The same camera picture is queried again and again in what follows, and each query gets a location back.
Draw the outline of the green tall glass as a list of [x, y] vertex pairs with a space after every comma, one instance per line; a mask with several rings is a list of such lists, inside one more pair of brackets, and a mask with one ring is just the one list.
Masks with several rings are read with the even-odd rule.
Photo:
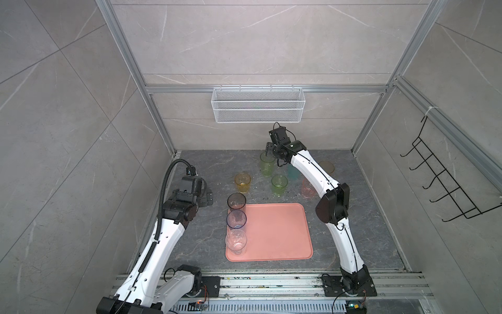
[[275, 165], [276, 165], [276, 158], [274, 158], [272, 155], [267, 155], [266, 152], [263, 152], [260, 154], [260, 171], [261, 174], [264, 177], [270, 177], [272, 176]]

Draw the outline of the dark grey tall glass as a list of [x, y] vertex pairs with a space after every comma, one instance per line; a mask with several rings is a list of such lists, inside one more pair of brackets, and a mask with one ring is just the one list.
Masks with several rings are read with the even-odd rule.
[[227, 198], [227, 206], [229, 207], [230, 211], [240, 210], [245, 212], [246, 204], [246, 196], [239, 192], [233, 193]]

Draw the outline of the blue tall glass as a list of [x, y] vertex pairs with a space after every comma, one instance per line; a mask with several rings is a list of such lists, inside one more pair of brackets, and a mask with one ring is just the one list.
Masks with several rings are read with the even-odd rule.
[[240, 209], [232, 210], [227, 214], [226, 224], [230, 230], [242, 229], [247, 223], [247, 215]]

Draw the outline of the clear short glass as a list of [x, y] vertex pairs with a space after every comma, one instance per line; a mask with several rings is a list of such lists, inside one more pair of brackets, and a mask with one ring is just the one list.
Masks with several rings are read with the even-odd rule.
[[240, 255], [247, 246], [247, 235], [240, 229], [231, 229], [226, 236], [226, 247], [234, 255]]

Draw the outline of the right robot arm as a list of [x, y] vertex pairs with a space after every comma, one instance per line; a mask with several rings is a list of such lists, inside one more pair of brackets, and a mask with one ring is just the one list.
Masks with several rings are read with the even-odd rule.
[[276, 122], [269, 131], [271, 140], [267, 143], [265, 153], [292, 165], [311, 183], [320, 197], [316, 215], [328, 227], [339, 255], [343, 291], [350, 295], [367, 292], [373, 282], [350, 231], [350, 187], [346, 183], [339, 183], [324, 171], [306, 146], [296, 139], [290, 139], [290, 134], [286, 127]]

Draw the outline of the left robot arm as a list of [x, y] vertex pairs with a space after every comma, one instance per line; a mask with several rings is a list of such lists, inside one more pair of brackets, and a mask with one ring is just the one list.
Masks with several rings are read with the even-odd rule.
[[200, 207], [213, 204], [212, 192], [199, 176], [185, 176], [180, 188], [162, 202], [161, 221], [128, 278], [114, 296], [99, 302], [97, 313], [165, 313], [182, 297], [203, 296], [201, 269], [181, 265], [162, 286], [161, 276], [177, 242]]

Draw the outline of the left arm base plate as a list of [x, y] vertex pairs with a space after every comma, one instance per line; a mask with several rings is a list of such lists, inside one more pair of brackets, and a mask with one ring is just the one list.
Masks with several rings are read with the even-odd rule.
[[192, 290], [184, 295], [188, 298], [216, 298], [220, 293], [221, 277], [202, 276], [196, 278]]

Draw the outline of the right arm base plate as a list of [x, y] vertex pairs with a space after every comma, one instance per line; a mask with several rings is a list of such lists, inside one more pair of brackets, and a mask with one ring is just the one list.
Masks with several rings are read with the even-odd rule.
[[326, 297], [341, 296], [358, 296], [358, 297], [373, 297], [377, 296], [377, 291], [373, 280], [370, 278], [368, 281], [356, 286], [349, 283], [343, 276], [330, 276], [322, 274], [320, 276], [322, 281], [322, 288]]

